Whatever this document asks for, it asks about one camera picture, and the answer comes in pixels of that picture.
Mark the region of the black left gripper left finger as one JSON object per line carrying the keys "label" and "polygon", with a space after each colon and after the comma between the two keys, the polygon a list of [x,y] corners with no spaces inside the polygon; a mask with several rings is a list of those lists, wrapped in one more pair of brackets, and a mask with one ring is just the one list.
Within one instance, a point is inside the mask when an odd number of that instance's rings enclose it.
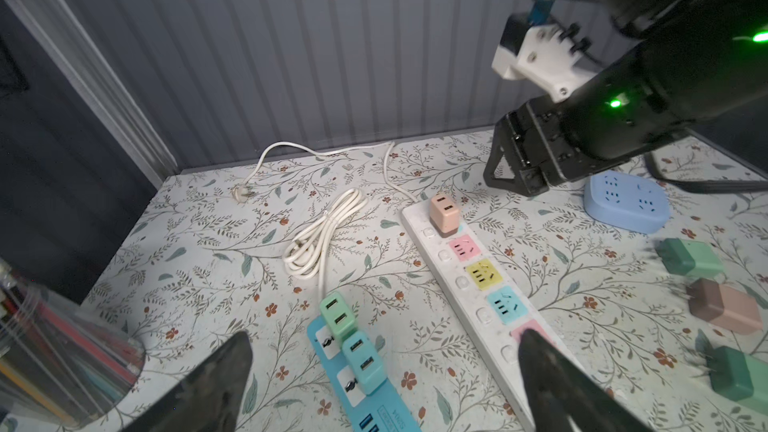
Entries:
{"label": "black left gripper left finger", "polygon": [[235,333],[125,429],[233,431],[252,361],[248,334]]}

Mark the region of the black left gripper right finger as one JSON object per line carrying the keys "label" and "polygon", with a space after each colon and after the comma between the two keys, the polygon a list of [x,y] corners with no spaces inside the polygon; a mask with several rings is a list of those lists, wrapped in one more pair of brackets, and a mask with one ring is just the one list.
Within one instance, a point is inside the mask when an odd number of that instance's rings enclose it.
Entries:
{"label": "black left gripper right finger", "polygon": [[537,431],[648,431],[537,331],[521,336],[518,359]]}

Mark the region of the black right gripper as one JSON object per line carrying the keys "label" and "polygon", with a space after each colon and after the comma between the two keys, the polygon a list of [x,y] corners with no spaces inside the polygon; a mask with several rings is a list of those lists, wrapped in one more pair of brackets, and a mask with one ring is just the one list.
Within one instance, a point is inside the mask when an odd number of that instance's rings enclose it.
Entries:
{"label": "black right gripper", "polygon": [[563,102],[529,100],[496,123],[486,184],[533,197],[679,139],[689,76],[689,47],[647,41]]}

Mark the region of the light green plug adapter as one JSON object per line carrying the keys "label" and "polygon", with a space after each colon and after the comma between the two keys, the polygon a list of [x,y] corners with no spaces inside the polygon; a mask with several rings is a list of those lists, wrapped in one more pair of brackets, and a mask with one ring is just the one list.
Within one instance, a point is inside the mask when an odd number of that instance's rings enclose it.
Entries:
{"label": "light green plug adapter", "polygon": [[357,318],[338,291],[329,293],[319,304],[320,314],[335,340],[343,343],[358,329]]}

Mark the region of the teal plug adapter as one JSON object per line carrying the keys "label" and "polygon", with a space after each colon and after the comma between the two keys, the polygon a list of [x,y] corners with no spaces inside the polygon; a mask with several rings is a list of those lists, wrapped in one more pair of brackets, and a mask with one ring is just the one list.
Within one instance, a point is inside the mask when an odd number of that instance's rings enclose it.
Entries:
{"label": "teal plug adapter", "polygon": [[387,380],[383,359],[365,332],[352,333],[342,343],[341,351],[365,395],[373,394]]}

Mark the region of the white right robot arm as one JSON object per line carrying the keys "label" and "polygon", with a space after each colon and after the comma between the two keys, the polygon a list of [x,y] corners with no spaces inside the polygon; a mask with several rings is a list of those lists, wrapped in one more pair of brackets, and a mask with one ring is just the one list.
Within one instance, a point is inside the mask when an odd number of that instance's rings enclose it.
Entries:
{"label": "white right robot arm", "polygon": [[767,92],[767,0],[596,0],[635,46],[598,72],[590,41],[533,0],[508,18],[492,67],[542,90],[495,125],[484,170],[492,188],[534,197],[653,152]]}

